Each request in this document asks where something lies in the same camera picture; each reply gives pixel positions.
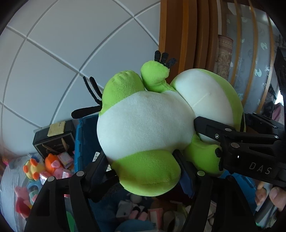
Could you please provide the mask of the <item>person's hand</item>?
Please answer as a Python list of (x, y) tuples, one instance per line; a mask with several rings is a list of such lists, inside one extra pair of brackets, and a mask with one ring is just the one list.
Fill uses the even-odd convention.
[[(255, 203), (257, 205), (261, 205), (267, 198), (267, 191), (264, 188), (264, 184), (264, 182), (258, 182), (257, 190), (255, 192)], [(279, 187), (273, 187), (268, 196), (274, 206), (282, 212), (286, 203), (286, 192)]]

